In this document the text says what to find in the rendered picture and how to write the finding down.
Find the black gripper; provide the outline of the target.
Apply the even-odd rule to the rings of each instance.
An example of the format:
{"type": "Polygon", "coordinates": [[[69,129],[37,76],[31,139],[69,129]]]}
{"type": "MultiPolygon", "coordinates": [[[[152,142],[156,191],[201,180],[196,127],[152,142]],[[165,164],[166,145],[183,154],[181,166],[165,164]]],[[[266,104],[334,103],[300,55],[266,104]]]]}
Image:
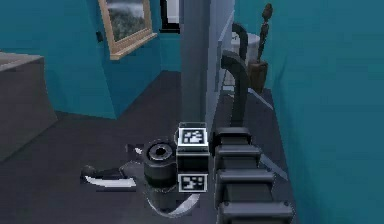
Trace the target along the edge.
{"type": "Polygon", "coordinates": [[[173,141],[158,139],[144,147],[126,144],[129,158],[142,155],[144,166],[128,162],[120,167],[98,170],[85,165],[80,171],[80,182],[97,186],[100,191],[134,191],[143,185],[151,208],[167,218],[179,218],[190,213],[200,195],[180,193],[178,186],[176,148],[173,141]]]}

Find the grey cabinet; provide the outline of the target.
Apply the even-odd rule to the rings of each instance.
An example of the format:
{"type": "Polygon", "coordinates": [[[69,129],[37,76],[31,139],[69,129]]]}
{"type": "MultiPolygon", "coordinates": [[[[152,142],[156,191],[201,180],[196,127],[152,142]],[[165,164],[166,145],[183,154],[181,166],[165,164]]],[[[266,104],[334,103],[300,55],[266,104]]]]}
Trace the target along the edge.
{"type": "Polygon", "coordinates": [[[0,162],[56,122],[44,57],[0,52],[0,162]]]}

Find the wooden framed landscape picture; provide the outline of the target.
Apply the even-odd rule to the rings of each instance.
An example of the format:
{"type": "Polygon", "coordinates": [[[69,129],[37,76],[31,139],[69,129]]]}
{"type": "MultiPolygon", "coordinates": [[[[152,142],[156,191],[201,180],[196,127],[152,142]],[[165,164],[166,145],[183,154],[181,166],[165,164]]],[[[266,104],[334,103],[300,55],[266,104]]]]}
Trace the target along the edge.
{"type": "Polygon", "coordinates": [[[98,5],[111,60],[120,60],[157,36],[150,0],[98,0],[98,5]]]}

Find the black framed window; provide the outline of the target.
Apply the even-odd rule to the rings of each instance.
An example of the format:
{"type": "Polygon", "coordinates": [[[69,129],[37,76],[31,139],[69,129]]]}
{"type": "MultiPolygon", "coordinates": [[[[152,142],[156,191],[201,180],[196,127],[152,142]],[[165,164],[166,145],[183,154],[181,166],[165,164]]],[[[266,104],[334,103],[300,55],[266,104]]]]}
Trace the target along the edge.
{"type": "Polygon", "coordinates": [[[160,0],[161,33],[180,33],[180,0],[160,0]]]}

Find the brown brush holder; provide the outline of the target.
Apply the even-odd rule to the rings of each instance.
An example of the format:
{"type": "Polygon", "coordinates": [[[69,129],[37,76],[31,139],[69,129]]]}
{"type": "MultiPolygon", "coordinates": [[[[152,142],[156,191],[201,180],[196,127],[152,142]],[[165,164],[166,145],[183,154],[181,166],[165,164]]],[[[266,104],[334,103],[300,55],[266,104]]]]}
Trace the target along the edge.
{"type": "Polygon", "coordinates": [[[252,60],[248,63],[248,76],[250,87],[258,94],[264,90],[268,72],[268,63],[266,61],[252,60]]]}

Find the white toilet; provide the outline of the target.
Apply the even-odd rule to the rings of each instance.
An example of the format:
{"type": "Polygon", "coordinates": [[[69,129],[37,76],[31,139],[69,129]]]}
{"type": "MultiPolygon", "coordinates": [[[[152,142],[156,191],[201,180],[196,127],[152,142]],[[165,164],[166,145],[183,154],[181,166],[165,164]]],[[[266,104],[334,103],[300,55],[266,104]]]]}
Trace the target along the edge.
{"type": "MultiPolygon", "coordinates": [[[[248,33],[248,47],[245,63],[248,63],[249,60],[256,60],[258,56],[258,47],[259,47],[260,37],[253,33],[248,33]]],[[[239,52],[240,48],[240,37],[235,32],[232,33],[232,50],[236,53],[239,52]]]]}

